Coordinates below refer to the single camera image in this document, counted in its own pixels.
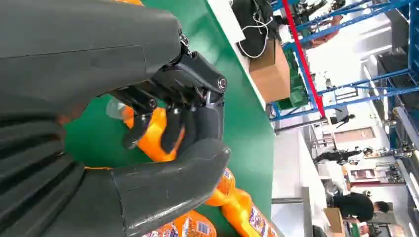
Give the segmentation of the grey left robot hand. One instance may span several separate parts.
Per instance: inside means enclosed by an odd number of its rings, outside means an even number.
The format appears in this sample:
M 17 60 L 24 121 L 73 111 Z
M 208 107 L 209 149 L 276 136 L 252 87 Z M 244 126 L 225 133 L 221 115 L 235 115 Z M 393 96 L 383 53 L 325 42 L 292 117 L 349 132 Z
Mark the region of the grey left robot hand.
M 223 143 L 226 78 L 169 11 L 116 0 L 0 3 L 0 234 L 136 237 L 213 194 Z M 111 94 L 133 108 L 123 146 L 137 146 L 158 102 L 168 162 L 88 167 L 65 149 L 65 124 Z

